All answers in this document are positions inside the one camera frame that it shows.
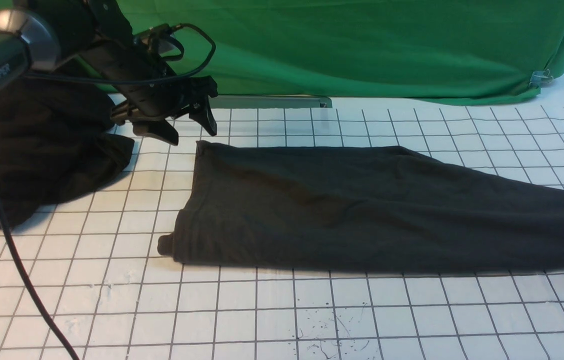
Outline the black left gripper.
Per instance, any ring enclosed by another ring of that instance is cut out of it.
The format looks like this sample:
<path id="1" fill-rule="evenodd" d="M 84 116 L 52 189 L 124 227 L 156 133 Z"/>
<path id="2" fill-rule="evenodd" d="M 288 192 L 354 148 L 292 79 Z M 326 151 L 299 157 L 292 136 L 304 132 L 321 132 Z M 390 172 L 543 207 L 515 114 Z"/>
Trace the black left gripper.
<path id="1" fill-rule="evenodd" d="M 116 123 L 132 122 L 133 134 L 172 146 L 179 145 L 179 133 L 166 119 L 189 115 L 209 136 L 217 135 L 217 123 L 209 99 L 216 97 L 217 84 L 211 76 L 173 80 L 176 73 L 144 48 L 123 47 L 102 40 L 84 50 L 81 59 L 125 97 L 113 108 Z"/>

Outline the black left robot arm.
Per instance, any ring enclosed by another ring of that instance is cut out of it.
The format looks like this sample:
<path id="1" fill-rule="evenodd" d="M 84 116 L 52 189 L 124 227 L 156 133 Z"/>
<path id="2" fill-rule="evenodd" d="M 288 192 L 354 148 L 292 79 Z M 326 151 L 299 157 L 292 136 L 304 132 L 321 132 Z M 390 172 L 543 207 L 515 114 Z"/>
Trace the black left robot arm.
<path id="1" fill-rule="evenodd" d="M 135 33 L 115 0 L 15 0 L 0 10 L 0 91 L 22 76 L 110 85 L 125 100 L 112 109 L 118 126 L 176 146 L 168 118 L 189 116 L 210 136 L 218 85 L 199 76 L 216 43 L 192 23 L 163 23 Z"/>

